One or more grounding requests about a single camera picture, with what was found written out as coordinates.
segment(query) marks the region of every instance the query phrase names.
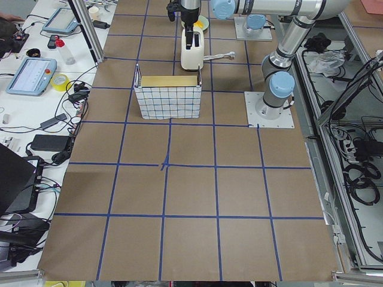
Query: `red object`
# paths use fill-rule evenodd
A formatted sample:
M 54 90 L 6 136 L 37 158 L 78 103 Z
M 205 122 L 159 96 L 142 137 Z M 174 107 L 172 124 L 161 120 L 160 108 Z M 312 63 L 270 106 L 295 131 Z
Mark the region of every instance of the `red object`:
M 361 0 L 367 13 L 383 14 L 383 0 Z
M 59 47 L 59 48 L 61 48 L 61 47 L 64 47 L 65 46 L 65 43 L 64 43 L 64 41 L 62 41 L 61 39 L 59 39 L 59 38 L 56 38 L 56 42 L 55 42 L 55 44 L 56 44 L 56 47 Z

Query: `white mounting plate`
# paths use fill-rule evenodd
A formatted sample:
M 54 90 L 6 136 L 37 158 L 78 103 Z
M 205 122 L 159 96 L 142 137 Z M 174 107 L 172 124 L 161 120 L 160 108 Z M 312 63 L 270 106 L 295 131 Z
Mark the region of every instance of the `white mounting plate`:
M 267 120 L 256 112 L 256 103 L 263 97 L 263 92 L 257 91 L 246 91 L 245 92 L 245 101 L 246 101 L 246 111 L 247 111 L 247 121 L 250 127 L 272 127 L 276 129 L 293 129 L 294 121 L 291 116 L 290 109 L 284 109 L 282 114 L 276 120 Z
M 271 35 L 270 28 L 263 28 L 259 30 L 253 30 L 250 33 L 245 32 L 244 24 L 246 17 L 234 17 L 235 32 L 237 40 L 246 41 L 272 41 L 273 36 Z

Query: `person's arm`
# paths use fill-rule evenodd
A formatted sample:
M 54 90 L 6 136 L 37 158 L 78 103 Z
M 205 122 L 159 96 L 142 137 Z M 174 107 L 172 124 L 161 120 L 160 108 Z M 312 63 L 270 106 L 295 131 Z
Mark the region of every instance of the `person's arm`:
M 4 18 L 5 20 L 8 20 L 8 21 L 24 21 L 23 18 L 19 17 L 19 16 L 16 16 L 16 15 L 12 15 L 12 14 L 5 14 L 3 12 L 0 12 L 0 17 Z

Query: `glue bottle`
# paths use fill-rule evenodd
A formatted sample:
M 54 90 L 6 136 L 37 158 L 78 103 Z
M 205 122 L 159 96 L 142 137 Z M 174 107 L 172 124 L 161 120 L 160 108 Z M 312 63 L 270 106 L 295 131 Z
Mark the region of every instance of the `glue bottle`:
M 56 36 L 55 44 L 62 56 L 62 59 L 67 65 L 71 65 L 76 62 L 68 46 L 65 45 L 64 41 L 62 41 L 58 36 Z

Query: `yellow tape roll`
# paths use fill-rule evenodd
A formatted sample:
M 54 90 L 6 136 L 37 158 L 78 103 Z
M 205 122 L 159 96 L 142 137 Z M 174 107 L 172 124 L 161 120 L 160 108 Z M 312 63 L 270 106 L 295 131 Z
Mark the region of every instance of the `yellow tape roll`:
M 66 85 L 69 83 L 69 78 L 64 74 L 57 74 L 52 77 L 50 84 L 56 91 L 65 91 Z

